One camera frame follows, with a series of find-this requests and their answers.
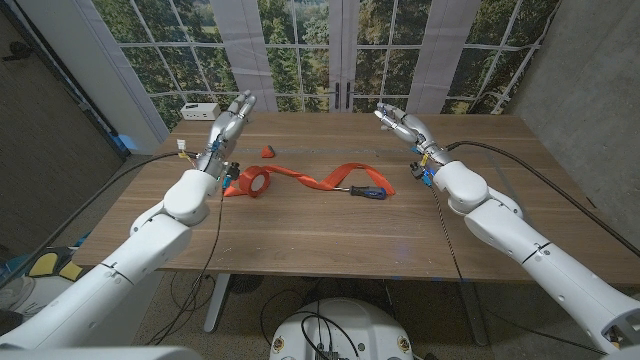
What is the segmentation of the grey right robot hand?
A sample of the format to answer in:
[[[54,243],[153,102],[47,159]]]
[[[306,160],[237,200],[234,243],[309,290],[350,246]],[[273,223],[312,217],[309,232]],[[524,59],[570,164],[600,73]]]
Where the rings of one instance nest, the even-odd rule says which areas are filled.
[[[382,130],[391,131],[411,144],[419,154],[427,155],[431,162],[444,166],[452,161],[448,151],[437,143],[426,125],[416,116],[386,103],[378,103],[374,115],[382,123]]]

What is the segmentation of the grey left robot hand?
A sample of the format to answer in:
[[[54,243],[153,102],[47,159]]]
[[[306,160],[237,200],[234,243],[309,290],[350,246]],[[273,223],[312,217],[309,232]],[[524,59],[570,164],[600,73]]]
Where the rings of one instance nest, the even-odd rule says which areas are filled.
[[[196,169],[219,177],[224,163],[232,154],[257,99],[250,90],[236,97],[227,110],[214,121],[206,147],[196,161]]]

